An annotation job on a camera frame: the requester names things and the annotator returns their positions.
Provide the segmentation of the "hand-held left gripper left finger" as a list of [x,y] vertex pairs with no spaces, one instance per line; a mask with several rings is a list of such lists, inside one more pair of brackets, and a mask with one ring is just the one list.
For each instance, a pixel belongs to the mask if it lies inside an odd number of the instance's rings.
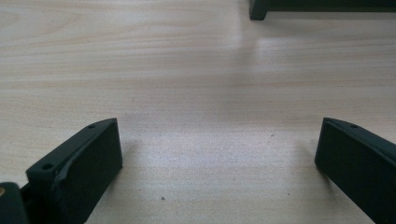
[[84,224],[121,167],[117,121],[88,125],[27,169],[28,215],[34,224]]

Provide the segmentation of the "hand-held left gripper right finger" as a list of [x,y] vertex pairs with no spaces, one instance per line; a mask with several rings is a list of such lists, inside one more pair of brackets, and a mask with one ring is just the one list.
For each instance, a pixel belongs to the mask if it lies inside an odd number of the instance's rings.
[[339,119],[322,121],[315,164],[375,224],[396,224],[396,145]]

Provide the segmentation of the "black rack frame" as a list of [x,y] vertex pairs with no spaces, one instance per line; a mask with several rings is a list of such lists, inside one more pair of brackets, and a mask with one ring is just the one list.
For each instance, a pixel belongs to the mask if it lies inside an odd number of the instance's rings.
[[252,21],[263,21],[269,11],[396,12],[396,0],[249,0]]

